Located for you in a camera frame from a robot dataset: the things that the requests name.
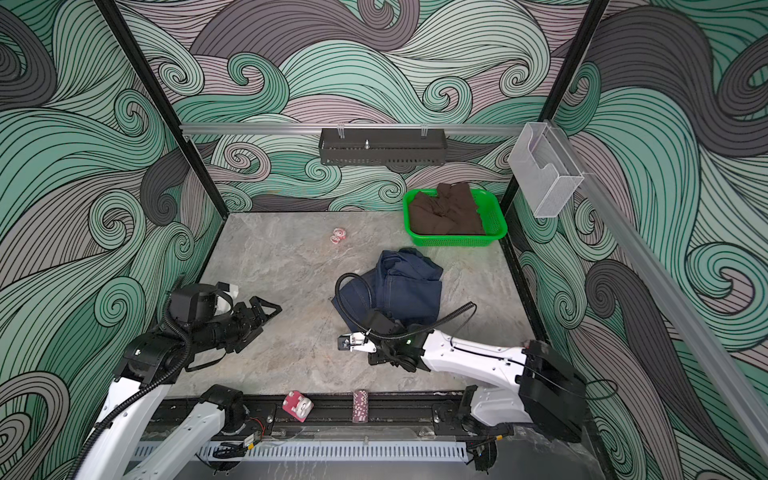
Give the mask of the dark blue denim trousers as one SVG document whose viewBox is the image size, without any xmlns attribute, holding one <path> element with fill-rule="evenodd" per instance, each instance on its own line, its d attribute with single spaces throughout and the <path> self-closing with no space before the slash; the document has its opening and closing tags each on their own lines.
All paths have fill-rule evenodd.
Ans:
<svg viewBox="0 0 768 480">
<path fill-rule="evenodd" d="M 332 298 L 332 305 L 353 332 L 368 311 L 377 309 L 405 326 L 437 321 L 443 268 L 414 248 L 385 250 L 376 266 L 351 279 Z"/>
</svg>

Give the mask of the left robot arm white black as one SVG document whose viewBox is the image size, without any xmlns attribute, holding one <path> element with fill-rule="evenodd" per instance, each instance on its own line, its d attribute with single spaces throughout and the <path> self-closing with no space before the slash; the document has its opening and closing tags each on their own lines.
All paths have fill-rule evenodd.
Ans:
<svg viewBox="0 0 768 480">
<path fill-rule="evenodd" d="M 211 386 L 181 424 L 134 468 L 128 466 L 141 437 L 184 371 L 199 370 L 199 353 L 242 352 L 279 315 L 280 305 L 253 296 L 239 302 L 226 283 L 190 284 L 174 290 L 159 324 L 129 342 L 99 417 L 71 467 L 70 479 L 173 479 L 213 437 L 231 441 L 225 457 L 243 456 L 264 434 L 252 423 L 245 396 Z"/>
</svg>

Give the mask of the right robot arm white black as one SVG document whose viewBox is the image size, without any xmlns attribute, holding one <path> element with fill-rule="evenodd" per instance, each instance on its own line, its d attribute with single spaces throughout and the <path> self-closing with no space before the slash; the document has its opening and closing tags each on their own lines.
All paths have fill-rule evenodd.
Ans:
<svg viewBox="0 0 768 480">
<path fill-rule="evenodd" d="M 441 331 L 457 317 L 471 319 L 477 311 L 467 302 L 431 325 L 403 326 L 370 307 L 363 321 L 347 308 L 342 284 L 362 282 L 344 273 L 335 282 L 334 299 L 340 314 L 354 326 L 341 336 L 341 350 L 361 351 L 372 365 L 390 364 L 407 372 L 418 370 L 464 376 L 475 380 L 466 389 L 456 417 L 462 427 L 483 435 L 499 425 L 528 425 L 557 440 L 577 443 L 593 401 L 592 381 L 550 345 L 530 340 L 521 347 L 503 347 L 460 339 Z"/>
</svg>

